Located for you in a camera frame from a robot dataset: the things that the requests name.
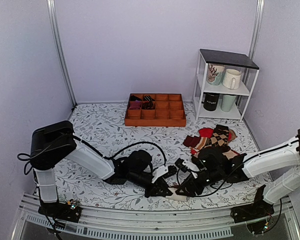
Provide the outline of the cream and brown sock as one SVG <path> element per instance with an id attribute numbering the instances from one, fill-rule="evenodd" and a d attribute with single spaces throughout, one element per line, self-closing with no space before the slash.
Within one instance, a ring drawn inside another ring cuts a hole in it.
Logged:
<path id="1" fill-rule="evenodd" d="M 172 195 L 165 196 L 166 199 L 173 200 L 173 201 L 178 201 L 178 202 L 186 202 L 188 200 L 187 196 L 178 195 L 176 193 L 176 191 L 178 189 L 177 186 L 171 186 L 168 189 L 172 192 Z"/>

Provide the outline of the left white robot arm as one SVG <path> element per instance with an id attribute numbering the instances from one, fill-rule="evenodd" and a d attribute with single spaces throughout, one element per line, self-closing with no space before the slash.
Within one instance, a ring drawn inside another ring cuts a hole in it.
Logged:
<path id="1" fill-rule="evenodd" d="M 135 150 L 120 158 L 104 156 L 76 136 L 73 124 L 68 120 L 36 129 L 32 133 L 30 153 L 19 153 L 17 159 L 34 170 L 40 200 L 53 217 L 60 217 L 65 211 L 59 202 L 54 172 L 62 160 L 80 165 L 111 185 L 134 183 L 144 189 L 146 198 L 173 195 L 163 178 L 169 171 L 166 164 L 154 168 L 152 156 L 145 150 Z"/>

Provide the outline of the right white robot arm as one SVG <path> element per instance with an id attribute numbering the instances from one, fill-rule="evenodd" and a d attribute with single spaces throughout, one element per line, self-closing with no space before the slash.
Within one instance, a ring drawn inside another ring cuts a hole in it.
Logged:
<path id="1" fill-rule="evenodd" d="M 187 197 L 201 197 L 205 187 L 222 181 L 240 183 L 266 172 L 289 167 L 281 177 L 260 187 L 248 213 L 259 218 L 282 197 L 300 187 L 300 129 L 297 135 L 275 147 L 255 153 L 243 153 L 228 159 L 223 147 L 207 147 L 192 160 L 178 159 L 176 166 L 188 177 L 175 193 Z"/>

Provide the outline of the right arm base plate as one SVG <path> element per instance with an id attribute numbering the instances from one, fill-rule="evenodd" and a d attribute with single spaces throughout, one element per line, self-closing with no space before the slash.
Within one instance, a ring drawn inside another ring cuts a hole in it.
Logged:
<path id="1" fill-rule="evenodd" d="M 274 205 L 268 203 L 251 203 L 233 207 L 230 216 L 235 223 L 246 222 L 266 217 L 274 213 Z"/>

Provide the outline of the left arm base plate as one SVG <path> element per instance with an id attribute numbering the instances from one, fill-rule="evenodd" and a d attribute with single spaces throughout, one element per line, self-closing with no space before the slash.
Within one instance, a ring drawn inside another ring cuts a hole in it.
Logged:
<path id="1" fill-rule="evenodd" d="M 54 220 L 63 220 L 72 223 L 78 223 L 81 217 L 82 208 L 74 203 L 63 202 L 45 203 L 40 200 L 38 212 Z"/>

